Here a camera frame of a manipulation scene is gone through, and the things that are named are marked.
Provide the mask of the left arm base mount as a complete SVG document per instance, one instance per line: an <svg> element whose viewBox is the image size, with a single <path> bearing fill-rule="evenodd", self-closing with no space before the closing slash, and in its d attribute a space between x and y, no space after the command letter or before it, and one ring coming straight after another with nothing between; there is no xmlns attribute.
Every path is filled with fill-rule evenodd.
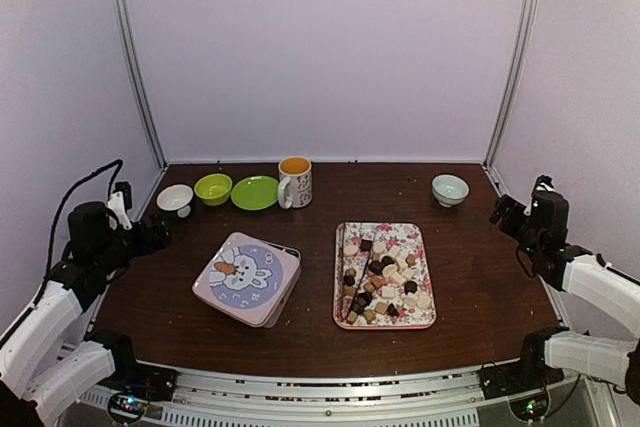
<svg viewBox="0 0 640 427"><path fill-rule="evenodd" d="M113 357L115 372L98 382L112 391L106 409L113 421L131 426L146 415L152 402L172 399L177 371L139 362L129 336L97 331L86 340L101 344Z"/></svg>

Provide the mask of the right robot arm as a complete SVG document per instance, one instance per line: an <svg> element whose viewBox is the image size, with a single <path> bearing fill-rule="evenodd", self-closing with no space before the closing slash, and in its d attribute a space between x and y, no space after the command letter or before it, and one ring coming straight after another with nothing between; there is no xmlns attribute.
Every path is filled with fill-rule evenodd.
<svg viewBox="0 0 640 427"><path fill-rule="evenodd" d="M568 318L525 337L512 377L530 389L569 370L639 401L639 282L601 254L568 241L569 203L546 178L522 204L503 195L490 221L516 242L517 260L540 279Z"/></svg>

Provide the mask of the metal tongs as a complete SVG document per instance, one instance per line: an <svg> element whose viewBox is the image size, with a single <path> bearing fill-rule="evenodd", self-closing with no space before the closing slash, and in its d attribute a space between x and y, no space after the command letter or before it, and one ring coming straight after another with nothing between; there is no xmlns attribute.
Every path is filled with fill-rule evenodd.
<svg viewBox="0 0 640 427"><path fill-rule="evenodd" d="M358 327L363 319L359 317L350 324L347 320L354 297L362 291L366 271L373 257L373 245L369 252L359 252L352 257L343 254L346 245L360 247L362 240L371 240L373 244L380 237L380 224L373 222L343 222L335 232L335 262L333 288L333 319L341 328Z"/></svg>

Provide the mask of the pink bunny tin lid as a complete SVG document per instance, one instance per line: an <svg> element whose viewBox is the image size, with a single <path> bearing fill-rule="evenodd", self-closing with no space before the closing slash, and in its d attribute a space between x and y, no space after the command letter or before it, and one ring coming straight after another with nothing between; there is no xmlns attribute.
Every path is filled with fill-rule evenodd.
<svg viewBox="0 0 640 427"><path fill-rule="evenodd" d="M234 232L195 280L208 306L252 328L273 327L301 274L298 250Z"/></svg>

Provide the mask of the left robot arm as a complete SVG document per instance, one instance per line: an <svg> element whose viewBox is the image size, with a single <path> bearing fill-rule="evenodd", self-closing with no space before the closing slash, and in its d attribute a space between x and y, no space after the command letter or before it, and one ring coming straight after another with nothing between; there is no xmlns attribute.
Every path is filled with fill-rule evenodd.
<svg viewBox="0 0 640 427"><path fill-rule="evenodd" d="M51 426L94 385L107 381L133 416L151 401L170 398L173 370L139 363L132 340L110 331L89 335L65 359L35 372L61 335L81 317L133 259L170 244L168 224L159 216L132 222L126 212L86 202L67 217L70 239L61 261L1 338L1 423Z"/></svg>

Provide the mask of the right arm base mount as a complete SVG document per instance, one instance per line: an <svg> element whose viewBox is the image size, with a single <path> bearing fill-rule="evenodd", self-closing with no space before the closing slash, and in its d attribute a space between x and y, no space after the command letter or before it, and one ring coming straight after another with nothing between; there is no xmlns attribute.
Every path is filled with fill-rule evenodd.
<svg viewBox="0 0 640 427"><path fill-rule="evenodd" d="M503 364L489 362L477 372L486 400L507 397L511 413L520 421L542 421L551 413L548 388L564 380L561 369L546 365L545 342L566 327L551 327L528 334L520 357Z"/></svg>

